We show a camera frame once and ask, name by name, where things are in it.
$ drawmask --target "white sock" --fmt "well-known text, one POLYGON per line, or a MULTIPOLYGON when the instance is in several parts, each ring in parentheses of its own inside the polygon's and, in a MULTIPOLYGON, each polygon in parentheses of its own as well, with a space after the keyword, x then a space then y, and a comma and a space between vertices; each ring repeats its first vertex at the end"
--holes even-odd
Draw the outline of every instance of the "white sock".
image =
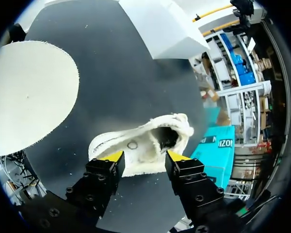
POLYGON ((88 149, 89 160, 102 158, 120 150, 125 153, 123 177, 165 172, 167 149, 182 154, 194 129, 190 127, 185 114, 159 116, 138 128, 103 133, 95 137, 88 149), (162 148, 153 134, 154 129, 169 127, 176 131, 178 138, 171 148, 162 148))

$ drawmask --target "white round pad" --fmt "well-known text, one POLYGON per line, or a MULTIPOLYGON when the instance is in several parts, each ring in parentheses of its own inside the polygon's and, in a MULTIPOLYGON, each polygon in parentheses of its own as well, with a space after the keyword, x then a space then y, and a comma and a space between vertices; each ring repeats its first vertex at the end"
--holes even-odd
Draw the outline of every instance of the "white round pad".
POLYGON ((0 156, 41 140, 71 112, 79 73, 68 53, 39 41, 0 48, 0 156))

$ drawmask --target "white cloth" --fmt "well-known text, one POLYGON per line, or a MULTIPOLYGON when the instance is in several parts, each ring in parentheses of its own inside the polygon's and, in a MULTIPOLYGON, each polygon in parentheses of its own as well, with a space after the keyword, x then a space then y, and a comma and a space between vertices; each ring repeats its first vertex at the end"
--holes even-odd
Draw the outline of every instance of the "white cloth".
POLYGON ((40 41, 0 48, 0 156, 53 131, 71 112, 79 72, 71 56, 40 41))
POLYGON ((123 177, 165 172, 165 153, 167 149, 182 154, 194 129, 190 127, 185 114, 159 116, 138 128, 103 133, 95 137, 88 149, 89 160, 102 158, 123 150, 125 170, 123 177), (178 133, 172 148, 160 147, 159 141, 151 132, 159 127, 170 127, 178 133))

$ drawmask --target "black round table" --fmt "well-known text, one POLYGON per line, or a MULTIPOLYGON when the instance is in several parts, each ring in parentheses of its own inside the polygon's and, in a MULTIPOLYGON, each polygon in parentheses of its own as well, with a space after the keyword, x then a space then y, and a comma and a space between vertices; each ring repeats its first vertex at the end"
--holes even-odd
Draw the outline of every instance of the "black round table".
MULTIPOLYGON (((67 119, 26 149, 46 189, 65 199, 65 189, 85 171, 91 140, 134 128, 149 119, 185 113, 203 133, 204 111, 188 60, 153 60, 134 25, 113 0, 66 1, 44 8, 26 40, 46 41, 68 52, 80 73, 78 98, 67 119)), ((123 233, 165 233, 185 215, 166 173, 122 178, 98 227, 123 233)))

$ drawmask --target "teal box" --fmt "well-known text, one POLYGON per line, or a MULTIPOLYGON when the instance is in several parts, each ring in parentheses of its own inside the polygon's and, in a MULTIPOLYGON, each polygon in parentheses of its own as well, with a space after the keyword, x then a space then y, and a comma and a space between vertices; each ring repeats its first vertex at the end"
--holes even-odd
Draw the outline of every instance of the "teal box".
POLYGON ((234 126, 210 127, 191 158, 200 160, 205 165, 207 176, 225 189, 233 169, 234 150, 234 126))
POLYGON ((205 111, 208 126, 215 126, 220 113, 220 108, 205 108, 205 111))

